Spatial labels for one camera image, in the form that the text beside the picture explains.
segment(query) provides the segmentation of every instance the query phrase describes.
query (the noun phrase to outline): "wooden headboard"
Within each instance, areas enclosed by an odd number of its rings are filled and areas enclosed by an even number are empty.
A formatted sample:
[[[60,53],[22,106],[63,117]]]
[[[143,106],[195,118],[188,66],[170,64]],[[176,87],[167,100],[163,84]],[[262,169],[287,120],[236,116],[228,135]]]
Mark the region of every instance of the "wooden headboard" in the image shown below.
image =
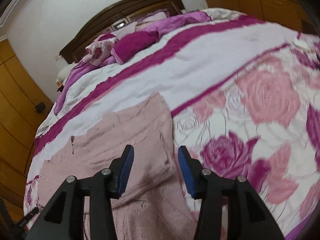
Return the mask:
[[[60,55],[69,64],[79,62],[85,54],[85,47],[100,34],[116,30],[123,23],[133,22],[150,12],[165,8],[170,16],[174,16],[181,14],[184,6],[181,0],[122,0],[112,4],[94,16],[60,51]]]

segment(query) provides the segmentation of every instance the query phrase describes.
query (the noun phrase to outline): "metal screw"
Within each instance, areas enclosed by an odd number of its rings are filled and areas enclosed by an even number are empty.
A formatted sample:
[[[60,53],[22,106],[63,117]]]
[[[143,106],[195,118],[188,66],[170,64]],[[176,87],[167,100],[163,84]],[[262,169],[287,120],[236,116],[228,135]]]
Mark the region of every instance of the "metal screw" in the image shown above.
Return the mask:
[[[237,177],[237,179],[240,181],[240,182],[246,182],[247,181],[247,179],[246,179],[246,177],[245,176],[238,176]]]
[[[210,175],[211,174],[211,171],[209,169],[203,169],[202,170],[202,174],[203,175]]]
[[[109,175],[109,174],[111,173],[111,170],[108,169],[108,168],[106,168],[106,169],[103,169],[103,170],[101,171],[101,173],[102,173],[103,175]]]
[[[68,182],[68,183],[74,182],[75,180],[76,180],[76,177],[75,177],[75,176],[69,176],[69,177],[67,177],[67,182]]]

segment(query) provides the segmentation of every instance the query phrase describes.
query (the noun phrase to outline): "wooden dresser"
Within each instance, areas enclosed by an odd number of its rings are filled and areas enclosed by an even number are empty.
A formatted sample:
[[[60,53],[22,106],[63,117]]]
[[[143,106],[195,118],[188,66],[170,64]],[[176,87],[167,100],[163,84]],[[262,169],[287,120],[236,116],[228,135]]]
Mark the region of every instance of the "wooden dresser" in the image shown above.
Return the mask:
[[[206,0],[208,7],[236,10],[302,32],[310,21],[295,0]]]
[[[35,106],[46,104],[43,113]],[[14,222],[23,217],[26,175],[36,130],[52,102],[23,68],[8,40],[0,42],[0,197]]]

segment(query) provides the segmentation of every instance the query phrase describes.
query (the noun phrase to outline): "pink cloth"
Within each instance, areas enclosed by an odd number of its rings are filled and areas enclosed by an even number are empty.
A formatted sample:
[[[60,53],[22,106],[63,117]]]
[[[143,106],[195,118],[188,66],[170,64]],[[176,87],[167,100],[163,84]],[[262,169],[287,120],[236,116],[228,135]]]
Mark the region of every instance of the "pink cloth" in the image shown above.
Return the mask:
[[[71,70],[63,91],[57,99],[53,110],[55,115],[61,111],[69,88],[79,78],[98,67],[105,66],[102,65],[102,63],[111,56],[110,51],[118,40],[119,39],[111,33],[106,33],[100,35],[94,42],[85,48],[87,54],[80,60],[79,64]]]
[[[38,204],[46,205],[67,176],[87,178],[109,167],[127,144],[135,150],[128,185],[122,197],[111,202],[118,239],[193,239],[196,222],[173,160],[171,113],[159,94],[119,113],[107,113],[87,134],[71,137],[44,162]],[[85,223],[87,236],[89,228]]]
[[[158,41],[157,32],[135,32],[124,36],[111,50],[118,64],[128,62],[136,53]]]
[[[145,32],[156,31],[159,33],[159,38],[161,38],[166,33],[172,32],[187,24],[204,23],[210,21],[211,18],[205,12],[196,11],[187,14],[179,14],[176,16],[172,16],[162,21],[156,21],[148,27],[144,28],[143,30]]]

